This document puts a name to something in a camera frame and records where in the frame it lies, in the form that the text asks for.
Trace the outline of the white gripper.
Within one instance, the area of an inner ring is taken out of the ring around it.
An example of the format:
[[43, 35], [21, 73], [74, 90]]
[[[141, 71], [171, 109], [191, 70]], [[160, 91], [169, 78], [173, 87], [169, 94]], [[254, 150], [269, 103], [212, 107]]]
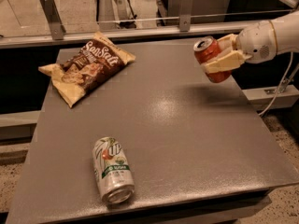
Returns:
[[225, 35], [218, 39], [218, 44], [222, 53], [202, 64], [207, 74], [235, 70], [244, 62], [267, 62], [277, 55], [275, 30], [271, 21], [252, 24], [239, 35]]

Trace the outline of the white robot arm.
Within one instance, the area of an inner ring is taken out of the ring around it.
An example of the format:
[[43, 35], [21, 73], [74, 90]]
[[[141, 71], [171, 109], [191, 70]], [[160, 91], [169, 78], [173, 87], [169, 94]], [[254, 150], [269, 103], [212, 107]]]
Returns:
[[218, 40], [221, 53], [203, 64], [208, 74], [239, 68], [243, 63], [263, 63], [287, 52], [299, 52], [299, 11], [260, 21]]

